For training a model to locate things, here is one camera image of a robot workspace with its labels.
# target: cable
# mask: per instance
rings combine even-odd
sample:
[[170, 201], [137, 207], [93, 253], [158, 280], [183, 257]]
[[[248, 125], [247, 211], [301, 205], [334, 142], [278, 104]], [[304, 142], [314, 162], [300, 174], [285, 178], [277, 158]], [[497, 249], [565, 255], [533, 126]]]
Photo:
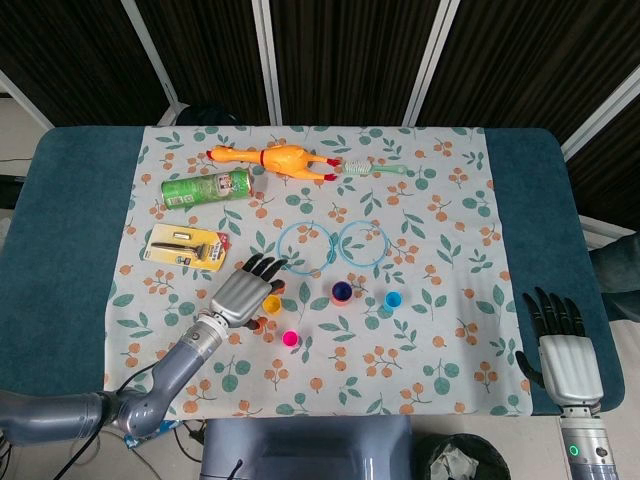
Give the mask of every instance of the cable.
[[11, 449], [11, 444], [3, 438], [0, 440], [0, 451], [4, 448], [5, 445], [8, 445], [8, 448], [4, 451], [2, 455], [0, 455], [0, 460], [2, 460], [4, 457], [6, 457], [9, 454], [9, 450]]
[[67, 470], [69, 470], [71, 468], [71, 465], [73, 465], [76, 460], [78, 460], [78, 458], [80, 458], [82, 456], [82, 454], [85, 452], [85, 450], [87, 448], [89, 448], [89, 445], [91, 445], [91, 443], [96, 439], [96, 437], [98, 436], [98, 434], [100, 433], [100, 430], [102, 429], [102, 426], [104, 425], [104, 422], [107, 420], [107, 415], [106, 415], [106, 403], [107, 403], [107, 398], [103, 396], [102, 399], [102, 416], [100, 418], [100, 421], [98, 422], [98, 426], [96, 427], [96, 431], [93, 432], [93, 434], [89, 437], [89, 440], [87, 440], [84, 445], [82, 445], [82, 447], [80, 447], [80, 450], [78, 450], [76, 452], [76, 454], [71, 457], [71, 459], [69, 459], [69, 461], [66, 463], [66, 465], [64, 467], [62, 467], [62, 469], [58, 472], [58, 474], [53, 477], [53, 480], [60, 480], [62, 478], [62, 476], [67, 473]]
[[[112, 437], [116, 437], [120, 441], [123, 441], [123, 438], [120, 435], [118, 435], [117, 433], [110, 432], [109, 430], [103, 430], [102, 433], [106, 433], [107, 435], [111, 435]], [[138, 460], [140, 460], [151, 471], [151, 473], [153, 473], [153, 475], [158, 480], [162, 480], [162, 477], [160, 476], [160, 474], [156, 471], [155, 468], [153, 468], [153, 466], [142, 455], [140, 455], [138, 452], [136, 452], [135, 449], [130, 449], [129, 451], [131, 453], [133, 453], [136, 456], [136, 458]]]
[[[156, 363], [158, 363], [158, 362], [152, 363], [151, 365], [148, 365], [148, 366], [144, 367], [143, 369], [138, 370], [136, 373], [134, 373], [129, 378], [127, 378], [124, 381], [124, 383], [122, 385], [120, 385], [120, 388], [118, 388], [118, 390], [116, 390], [116, 396], [119, 395], [120, 393], [122, 393], [122, 391], [126, 388], [126, 386], [129, 384], [129, 382], [131, 382], [131, 380], [133, 380], [136, 376], [140, 375], [142, 372], [146, 372], [150, 368], [153, 368]], [[100, 433], [100, 430], [102, 430], [102, 427], [104, 426], [105, 422], [107, 421], [107, 405], [109, 403], [109, 398], [106, 395], [102, 394], [102, 393], [98, 393], [98, 395], [100, 395], [102, 397], [102, 416], [100, 417], [100, 421], [98, 422], [98, 425], [96, 427], [95, 432], [93, 432], [93, 434], [89, 437], [89, 440], [87, 440], [84, 443], [84, 445], [82, 445], [82, 447], [80, 447], [80, 450], [78, 450], [76, 452], [76, 454], [69, 459], [69, 461], [66, 463], [66, 465], [64, 467], [62, 467], [62, 469], [58, 472], [58, 474], [55, 477], [53, 477], [53, 480], [60, 480], [62, 478], [62, 476], [65, 473], [67, 473], [67, 470], [69, 470], [71, 468], [71, 466], [76, 462], [76, 460], [78, 460], [78, 458], [80, 458], [82, 456], [82, 454], [85, 452], [85, 450], [87, 448], [89, 448], [89, 445], [91, 445], [91, 443], [93, 443], [93, 441], [96, 439], [96, 437]]]
[[4, 470], [2, 471], [2, 475], [0, 475], [0, 480], [2, 480], [4, 478], [4, 476], [7, 474], [7, 470], [9, 470], [9, 462], [11, 461], [11, 450], [13, 449], [13, 445], [9, 445], [9, 450], [7, 450], [7, 463], [5, 463], [4, 465]]
[[184, 425], [184, 428], [186, 428], [189, 431], [189, 436], [191, 438], [193, 438], [196, 442], [198, 442], [200, 445], [204, 446], [204, 431], [206, 428], [206, 423], [202, 420], [198, 420], [200, 422], [200, 428], [198, 430], [194, 430], [192, 429], [186, 421], [182, 422], [182, 424]]
[[146, 367], [144, 367], [141, 370], [138, 370], [136, 373], [134, 373], [133, 375], [131, 375], [129, 378], [127, 378], [124, 383], [122, 385], [120, 385], [120, 388], [118, 390], [116, 390], [116, 395], [119, 395], [120, 393], [122, 393], [122, 391], [125, 389], [125, 387], [127, 385], [129, 385], [129, 382], [131, 382], [131, 380], [133, 380], [134, 378], [136, 378], [138, 375], [140, 375], [143, 372], [146, 372], [147, 370], [153, 368], [156, 366], [158, 362], [154, 362], [151, 365], [147, 365]]
[[236, 472], [240, 470], [240, 467], [242, 467], [243, 463], [244, 462], [242, 461], [242, 459], [239, 458], [238, 463], [236, 463], [236, 466], [234, 467], [234, 469], [231, 470], [231, 473], [229, 474], [229, 477], [227, 478], [227, 480], [233, 480], [235, 478]]
[[202, 463], [202, 460], [198, 460], [197, 458], [192, 457], [191, 455], [189, 455], [189, 454], [187, 453], [187, 451], [186, 451], [186, 450], [184, 449], [184, 447], [182, 446], [182, 443], [180, 443], [180, 438], [178, 437], [178, 432], [177, 432], [177, 430], [178, 430], [178, 428], [177, 428], [177, 427], [176, 427], [176, 428], [174, 428], [174, 429], [173, 429], [173, 434], [174, 434], [174, 435], [175, 435], [175, 437], [176, 437], [176, 442], [178, 442], [178, 447], [180, 448], [180, 451], [181, 451], [181, 452], [184, 454], [184, 456], [185, 456], [185, 457], [187, 457], [189, 460], [192, 460], [192, 461], [194, 461], [194, 462], [196, 462], [196, 463]]
[[[76, 447], [76, 445], [78, 444], [78, 442], [82, 440], [81, 438], [76, 438], [73, 443], [69, 446], [69, 458], [71, 458], [73, 456], [73, 449]], [[93, 462], [93, 460], [95, 460], [95, 458], [98, 456], [98, 453], [100, 453], [100, 447], [102, 445], [100, 445], [100, 437], [98, 436], [98, 438], [96, 438], [96, 451], [93, 452], [91, 454], [91, 456], [89, 457], [88, 460], [85, 460], [84, 462], [80, 463], [79, 461], [76, 461], [76, 466], [78, 467], [84, 467], [85, 465]]]

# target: snack can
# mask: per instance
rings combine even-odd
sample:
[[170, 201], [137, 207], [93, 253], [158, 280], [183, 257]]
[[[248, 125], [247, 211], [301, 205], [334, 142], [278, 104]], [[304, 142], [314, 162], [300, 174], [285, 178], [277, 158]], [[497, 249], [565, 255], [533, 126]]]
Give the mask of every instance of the snack can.
[[251, 195], [249, 169], [162, 182], [162, 199], [168, 209], [235, 200]]

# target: blue hoop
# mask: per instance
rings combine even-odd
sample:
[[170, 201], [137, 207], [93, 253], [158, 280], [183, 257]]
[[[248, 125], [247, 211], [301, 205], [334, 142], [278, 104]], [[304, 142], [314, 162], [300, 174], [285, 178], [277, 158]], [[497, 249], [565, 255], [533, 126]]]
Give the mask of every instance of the blue hoop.
[[[380, 231], [380, 233], [382, 234], [382, 238], [384, 238], [384, 250], [382, 251], [382, 255], [380, 255], [380, 258], [378, 258], [376, 261], [374, 261], [373, 263], [369, 263], [369, 264], [361, 264], [361, 263], [356, 263], [353, 260], [350, 260], [349, 258], [347, 258], [347, 256], [344, 254], [344, 250], [342, 249], [342, 236], [344, 235], [344, 233], [351, 227], [353, 227], [354, 225], [358, 225], [360, 223], [363, 223], [365, 225], [370, 225], [373, 228], [377, 229]], [[351, 264], [354, 267], [357, 268], [370, 268], [370, 267], [375, 267], [376, 265], [378, 265], [382, 259], [385, 257], [385, 255], [387, 254], [387, 250], [389, 249], [389, 238], [387, 237], [387, 234], [384, 233], [384, 230], [382, 230], [382, 228], [380, 228], [378, 225], [375, 225], [371, 222], [367, 222], [366, 220], [356, 220], [355, 222], [351, 222], [347, 225], [344, 226], [344, 228], [340, 231], [340, 235], [338, 236], [338, 252], [340, 252], [340, 256], [342, 257], [342, 259]]]
[[329, 242], [329, 251], [327, 252], [327, 261], [320, 268], [314, 268], [312, 270], [309, 270], [308, 272], [301, 272], [289, 266], [287, 266], [285, 270], [291, 273], [295, 273], [297, 275], [313, 275], [314, 273], [321, 272], [322, 270], [327, 268], [327, 265], [331, 263], [331, 258], [334, 255], [334, 246], [333, 246], [333, 242], [331, 241], [331, 234], [322, 225], [318, 225], [317, 223], [314, 223], [314, 222], [298, 222], [298, 223], [294, 223], [293, 225], [289, 225], [280, 234], [280, 237], [278, 237], [278, 243], [276, 244], [276, 253], [278, 254], [278, 258], [282, 258], [282, 252], [280, 251], [282, 239], [287, 235], [287, 233], [289, 233], [289, 231], [291, 231], [291, 229], [299, 227], [300, 225], [311, 225], [313, 228], [316, 228], [317, 230], [325, 234], [325, 236], [327, 237], [327, 241]]

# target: floral tablecloth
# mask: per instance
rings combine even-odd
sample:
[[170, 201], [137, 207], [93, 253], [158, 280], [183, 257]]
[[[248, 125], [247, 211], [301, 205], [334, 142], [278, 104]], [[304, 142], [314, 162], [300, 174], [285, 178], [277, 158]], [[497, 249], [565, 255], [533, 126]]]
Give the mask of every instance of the floral tablecloth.
[[[360, 176], [315, 164], [338, 179], [301, 181], [259, 165], [215, 164], [205, 152], [218, 144], [295, 144], [409, 170]], [[481, 128], [148, 127], [137, 162], [106, 309], [107, 389], [162, 358], [242, 261], [256, 251], [275, 255], [283, 231], [304, 221], [281, 245], [297, 268], [338, 242], [345, 256], [331, 256], [313, 275], [282, 272], [283, 311], [269, 317], [259, 310], [258, 330], [230, 332], [168, 418], [531, 413], [529, 384], [514, 358], [521, 339]], [[253, 198], [164, 207], [164, 180], [238, 166], [252, 172]], [[360, 220], [370, 224], [338, 238]], [[143, 261], [156, 223], [228, 233], [223, 268]], [[369, 263], [380, 249], [369, 245], [384, 234], [388, 250], [377, 266], [348, 262], [360, 255], [356, 263]], [[340, 280], [355, 293], [343, 307], [329, 302]], [[381, 306], [389, 290], [404, 297], [393, 314]], [[293, 349], [280, 340], [290, 328], [301, 335]], [[131, 385], [147, 391], [151, 376]]]

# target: table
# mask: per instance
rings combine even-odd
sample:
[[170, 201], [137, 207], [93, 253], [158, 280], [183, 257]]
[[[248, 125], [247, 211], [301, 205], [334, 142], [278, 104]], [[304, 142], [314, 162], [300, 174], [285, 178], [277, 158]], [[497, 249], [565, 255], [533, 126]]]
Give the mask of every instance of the table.
[[[276, 142], [343, 164], [314, 164], [322, 173], [310, 181], [206, 154], [220, 143], [242, 151]], [[349, 162], [358, 159], [406, 172], [354, 175]], [[279, 274], [282, 311], [259, 310], [261, 328], [230, 332], [174, 399], [169, 419], [530, 415], [489, 167], [481, 128], [145, 129], [105, 312], [105, 388], [168, 351], [249, 252], [263, 252], [290, 258]], [[251, 198], [164, 209], [163, 182], [234, 168], [251, 171]], [[338, 178], [325, 181], [329, 172]], [[224, 232], [232, 247], [222, 268], [143, 260], [158, 222]], [[353, 289], [346, 305], [330, 301], [338, 281]], [[404, 298], [392, 312], [383, 307], [389, 291]], [[300, 335], [296, 348], [280, 341], [290, 329]], [[147, 391], [152, 379], [140, 375], [132, 386]]]
[[[100, 389], [104, 305], [142, 131], [64, 128], [41, 141], [0, 257], [0, 388]], [[603, 372], [603, 408], [614, 408], [624, 384], [558, 144], [543, 130], [486, 136], [525, 353], [539, 364], [521, 293], [541, 286], [576, 299]], [[532, 396], [534, 413], [557, 412], [536, 386]]]

